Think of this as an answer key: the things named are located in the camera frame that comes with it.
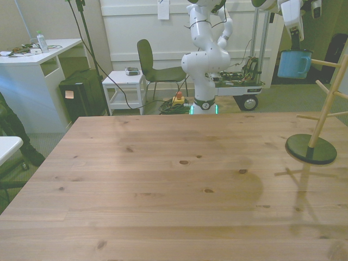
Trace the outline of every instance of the metal pole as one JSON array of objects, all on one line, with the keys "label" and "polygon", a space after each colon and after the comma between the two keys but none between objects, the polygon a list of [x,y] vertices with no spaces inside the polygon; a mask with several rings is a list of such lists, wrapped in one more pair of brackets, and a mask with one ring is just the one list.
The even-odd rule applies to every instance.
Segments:
[{"label": "metal pole", "polygon": [[271,12],[266,11],[266,13],[265,13],[265,20],[264,20],[264,23],[263,23],[263,31],[262,31],[262,40],[261,40],[261,46],[260,46],[259,62],[258,62],[258,65],[257,65],[256,84],[260,83],[261,72],[262,72],[262,65],[263,65],[263,58],[265,56],[265,50],[266,50],[266,41],[267,41],[268,26],[269,26],[269,23],[270,23],[270,18],[271,18]]},{"label": "metal pole", "polygon": [[84,28],[85,28],[85,31],[86,31],[86,36],[87,36],[87,39],[88,39],[88,43],[89,43],[89,47],[90,47],[90,51],[91,51],[91,56],[93,58],[94,66],[96,68],[96,72],[97,72],[97,76],[98,76],[98,82],[99,82],[99,85],[100,85],[100,88],[101,88],[104,104],[106,105],[106,111],[107,111],[108,116],[110,116],[110,112],[109,112],[109,109],[108,109],[109,108],[108,107],[108,102],[107,102],[107,98],[105,97],[105,92],[104,92],[104,88],[103,88],[102,76],[99,73],[98,63],[97,63],[96,57],[94,55],[91,38],[89,36],[89,32],[88,32],[85,16],[83,14],[83,5],[85,5],[84,4],[84,0],[76,0],[76,5],[77,5],[77,8],[78,8],[78,10],[79,10],[79,12],[81,14],[82,22],[83,22],[83,25],[84,25]]},{"label": "metal pole", "polygon": [[259,22],[259,9],[255,8],[254,12],[254,25],[252,27],[252,37],[250,46],[250,56],[255,56],[255,44],[256,44],[256,34],[257,34],[257,24]]}]

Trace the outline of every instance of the paper sign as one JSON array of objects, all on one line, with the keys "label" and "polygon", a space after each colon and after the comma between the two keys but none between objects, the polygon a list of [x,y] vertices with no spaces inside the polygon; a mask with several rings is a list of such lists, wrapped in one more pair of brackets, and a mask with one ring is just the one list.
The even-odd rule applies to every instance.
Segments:
[{"label": "paper sign", "polygon": [[65,98],[66,99],[74,99],[74,92],[73,91],[65,91]]},{"label": "paper sign", "polygon": [[158,20],[169,20],[169,0],[157,0]]}]

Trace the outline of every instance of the blue cup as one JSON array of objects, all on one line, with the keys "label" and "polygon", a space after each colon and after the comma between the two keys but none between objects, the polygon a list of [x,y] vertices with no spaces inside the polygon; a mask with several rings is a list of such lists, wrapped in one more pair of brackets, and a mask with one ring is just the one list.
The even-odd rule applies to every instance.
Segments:
[{"label": "blue cup", "polygon": [[278,69],[278,77],[305,79],[310,68],[312,51],[284,50]]}]

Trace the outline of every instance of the white tabletop edge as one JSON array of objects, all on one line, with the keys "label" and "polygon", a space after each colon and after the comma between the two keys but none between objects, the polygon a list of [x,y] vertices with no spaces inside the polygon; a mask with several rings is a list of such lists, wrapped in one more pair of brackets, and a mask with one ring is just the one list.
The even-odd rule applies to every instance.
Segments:
[{"label": "white tabletop edge", "polygon": [[0,136],[0,166],[23,145],[23,140],[16,136]]},{"label": "white tabletop edge", "polygon": [[46,40],[47,45],[61,45],[60,49],[50,49],[49,53],[36,54],[27,57],[0,57],[0,67],[7,66],[27,66],[27,65],[40,65],[58,54],[66,51],[67,49],[78,45],[82,42],[81,39],[56,39]]}]

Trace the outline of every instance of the green chair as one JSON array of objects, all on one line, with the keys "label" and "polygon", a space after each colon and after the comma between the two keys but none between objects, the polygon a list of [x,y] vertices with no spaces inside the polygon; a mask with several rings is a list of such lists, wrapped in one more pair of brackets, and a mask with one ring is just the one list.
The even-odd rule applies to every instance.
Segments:
[{"label": "green chair", "polygon": [[153,68],[153,55],[150,43],[146,39],[142,39],[137,44],[140,66],[142,73],[145,75],[146,80],[148,81],[146,85],[145,99],[147,100],[147,90],[148,86],[151,83],[154,83],[154,91],[153,91],[153,100],[154,94],[156,92],[157,83],[176,83],[178,85],[179,90],[179,82],[182,80],[185,81],[186,86],[186,94],[189,96],[189,92],[187,90],[187,82],[186,82],[186,73],[183,71],[181,67],[173,67],[166,69],[154,69]]}]

